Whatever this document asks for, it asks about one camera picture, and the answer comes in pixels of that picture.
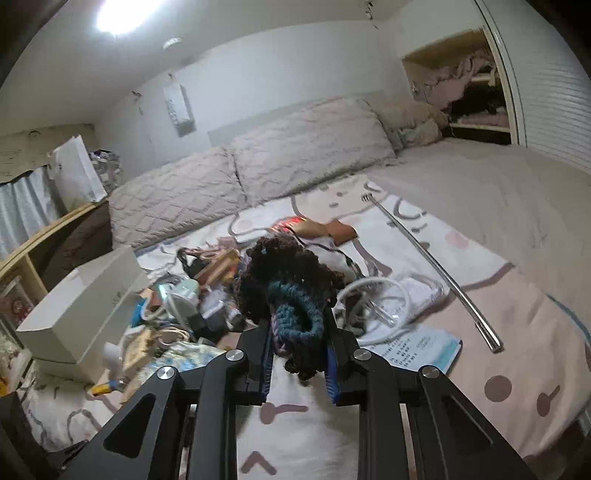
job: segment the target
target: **sliding closet door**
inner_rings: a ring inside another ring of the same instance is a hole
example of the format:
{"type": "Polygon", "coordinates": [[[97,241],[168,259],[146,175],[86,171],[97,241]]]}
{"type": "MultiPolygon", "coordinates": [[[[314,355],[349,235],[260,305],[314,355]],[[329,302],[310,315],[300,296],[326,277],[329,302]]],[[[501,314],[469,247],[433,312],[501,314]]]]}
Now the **sliding closet door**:
{"type": "Polygon", "coordinates": [[[565,40],[525,0],[476,0],[499,46],[519,143],[591,173],[591,81],[565,40]]]}

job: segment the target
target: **yellow object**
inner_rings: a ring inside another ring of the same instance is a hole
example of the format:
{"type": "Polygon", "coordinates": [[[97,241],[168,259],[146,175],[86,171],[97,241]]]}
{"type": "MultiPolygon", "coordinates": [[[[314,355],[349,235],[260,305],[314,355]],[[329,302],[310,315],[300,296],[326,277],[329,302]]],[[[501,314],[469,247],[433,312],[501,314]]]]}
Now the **yellow object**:
{"type": "Polygon", "coordinates": [[[94,397],[97,397],[99,395],[111,393],[112,391],[113,389],[111,388],[111,385],[109,385],[108,383],[103,383],[101,385],[95,385],[94,387],[92,387],[90,389],[90,394],[94,397]]]}
{"type": "Polygon", "coordinates": [[[0,397],[3,397],[4,395],[8,395],[9,391],[8,391],[8,385],[6,385],[4,379],[2,377],[0,377],[0,397]]]}
{"type": "Polygon", "coordinates": [[[123,375],[133,378],[150,361],[150,345],[155,332],[146,327],[127,347],[123,360],[123,375]]]}

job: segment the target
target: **white box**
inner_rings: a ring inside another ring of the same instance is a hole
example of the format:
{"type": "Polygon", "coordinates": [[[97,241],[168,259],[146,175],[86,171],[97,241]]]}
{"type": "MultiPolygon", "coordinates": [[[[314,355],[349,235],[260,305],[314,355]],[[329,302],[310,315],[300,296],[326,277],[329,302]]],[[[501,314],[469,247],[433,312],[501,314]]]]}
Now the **white box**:
{"type": "Polygon", "coordinates": [[[131,247],[73,270],[20,324],[17,335],[42,372],[97,382],[105,342],[119,343],[137,292],[149,285],[131,247]]]}

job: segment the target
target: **clothes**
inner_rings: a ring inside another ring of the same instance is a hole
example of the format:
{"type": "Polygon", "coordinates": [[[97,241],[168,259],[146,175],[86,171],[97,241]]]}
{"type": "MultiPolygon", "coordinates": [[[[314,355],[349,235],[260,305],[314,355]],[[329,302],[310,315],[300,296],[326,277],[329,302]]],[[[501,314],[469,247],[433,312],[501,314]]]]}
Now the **clothes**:
{"type": "Polygon", "coordinates": [[[495,113],[494,115],[491,115],[488,112],[479,112],[471,115],[463,115],[457,119],[457,122],[459,124],[509,127],[509,115],[507,115],[506,112],[495,113]]]}
{"type": "Polygon", "coordinates": [[[479,50],[465,57],[455,68],[443,67],[436,70],[424,82],[427,101],[439,109],[448,107],[450,103],[462,98],[472,77],[486,66],[491,67],[494,78],[496,64],[492,54],[479,50]]]}

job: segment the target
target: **wooden shelf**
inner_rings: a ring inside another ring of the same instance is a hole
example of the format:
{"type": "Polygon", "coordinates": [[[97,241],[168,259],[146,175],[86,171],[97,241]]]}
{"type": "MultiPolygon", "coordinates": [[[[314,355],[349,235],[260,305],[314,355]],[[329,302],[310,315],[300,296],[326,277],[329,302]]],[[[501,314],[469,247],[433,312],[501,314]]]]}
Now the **wooden shelf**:
{"type": "Polygon", "coordinates": [[[466,30],[436,43],[426,45],[406,55],[402,61],[409,61],[429,69],[455,65],[459,60],[476,50],[490,50],[482,30],[466,30]]]}
{"type": "Polygon", "coordinates": [[[449,126],[452,128],[472,128],[475,130],[489,130],[491,132],[503,132],[507,134],[511,133],[511,129],[509,127],[499,127],[497,125],[472,125],[453,123],[449,124],[449,126]]]}
{"type": "MultiPolygon", "coordinates": [[[[499,81],[499,76],[495,75],[495,80],[499,81]]],[[[489,83],[492,80],[492,75],[490,73],[480,73],[478,75],[474,75],[470,82],[472,83],[489,83]]]]}
{"type": "Polygon", "coordinates": [[[72,223],[83,215],[86,215],[91,210],[94,210],[99,205],[102,205],[103,202],[104,200],[99,203],[87,203],[82,205],[81,207],[78,207],[76,210],[72,210],[63,217],[58,218],[52,224],[47,225],[41,231],[37,232],[29,240],[12,252],[3,263],[0,263],[0,278],[2,278],[9,270],[12,270],[12,268],[37,245],[43,243],[61,228],[64,228],[66,225],[72,223]]]}

